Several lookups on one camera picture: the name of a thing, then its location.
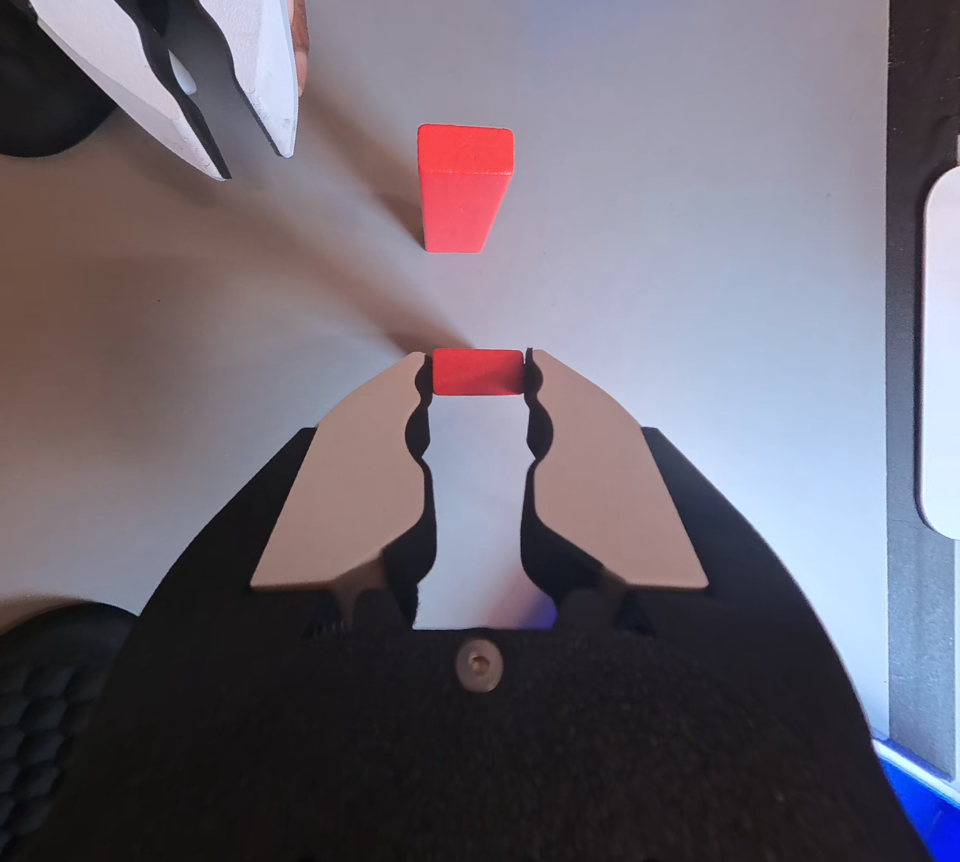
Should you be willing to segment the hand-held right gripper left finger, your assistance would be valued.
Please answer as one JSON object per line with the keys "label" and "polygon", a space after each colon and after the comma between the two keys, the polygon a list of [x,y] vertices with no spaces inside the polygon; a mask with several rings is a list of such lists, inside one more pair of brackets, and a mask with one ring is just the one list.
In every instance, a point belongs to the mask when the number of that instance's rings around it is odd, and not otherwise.
{"label": "hand-held right gripper left finger", "polygon": [[382,560],[415,592],[436,559],[428,407],[431,363],[414,352],[318,422],[253,573],[256,591],[318,590]]}

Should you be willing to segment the black wrist rest pad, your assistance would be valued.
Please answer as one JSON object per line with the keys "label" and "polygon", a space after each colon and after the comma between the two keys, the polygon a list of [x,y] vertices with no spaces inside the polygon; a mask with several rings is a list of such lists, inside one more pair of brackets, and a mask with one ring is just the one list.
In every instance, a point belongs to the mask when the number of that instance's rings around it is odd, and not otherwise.
{"label": "black wrist rest pad", "polygon": [[92,134],[115,102],[38,23],[1,0],[1,153],[54,155]]}
{"label": "black wrist rest pad", "polygon": [[81,603],[2,635],[2,860],[18,860],[48,818],[136,620],[118,607]]}

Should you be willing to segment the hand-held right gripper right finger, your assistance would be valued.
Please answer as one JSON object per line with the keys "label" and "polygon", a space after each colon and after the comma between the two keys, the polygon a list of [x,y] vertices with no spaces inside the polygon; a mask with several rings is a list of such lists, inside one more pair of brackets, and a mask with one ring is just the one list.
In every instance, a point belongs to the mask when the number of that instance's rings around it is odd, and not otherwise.
{"label": "hand-held right gripper right finger", "polygon": [[620,586],[702,591],[708,579],[640,423],[597,384],[529,350],[524,398],[534,456],[522,566],[546,593]]}

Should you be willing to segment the red wooden block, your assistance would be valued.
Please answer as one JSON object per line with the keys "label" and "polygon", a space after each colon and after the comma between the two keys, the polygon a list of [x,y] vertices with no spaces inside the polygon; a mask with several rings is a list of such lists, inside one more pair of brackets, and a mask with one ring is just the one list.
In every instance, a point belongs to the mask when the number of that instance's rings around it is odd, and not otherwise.
{"label": "red wooden block", "polygon": [[514,172],[513,132],[423,124],[416,135],[426,251],[480,253]]}
{"label": "red wooden block", "polygon": [[437,349],[437,396],[514,396],[524,393],[524,354],[514,350]]}

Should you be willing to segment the blue plastic bin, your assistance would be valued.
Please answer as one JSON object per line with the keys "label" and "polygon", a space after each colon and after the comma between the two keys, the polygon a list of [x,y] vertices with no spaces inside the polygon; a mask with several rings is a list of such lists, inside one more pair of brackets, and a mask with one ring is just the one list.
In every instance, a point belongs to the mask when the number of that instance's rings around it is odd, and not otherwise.
{"label": "blue plastic bin", "polygon": [[936,861],[959,860],[958,781],[889,739],[874,739],[887,781],[915,831]]}

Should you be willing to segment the white document stand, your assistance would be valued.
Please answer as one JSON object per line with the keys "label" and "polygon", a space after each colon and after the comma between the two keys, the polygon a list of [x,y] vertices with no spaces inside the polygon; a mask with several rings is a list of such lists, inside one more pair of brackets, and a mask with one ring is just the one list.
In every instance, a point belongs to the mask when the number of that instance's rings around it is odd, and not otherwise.
{"label": "white document stand", "polygon": [[959,539],[959,167],[932,185],[920,247],[918,508]]}

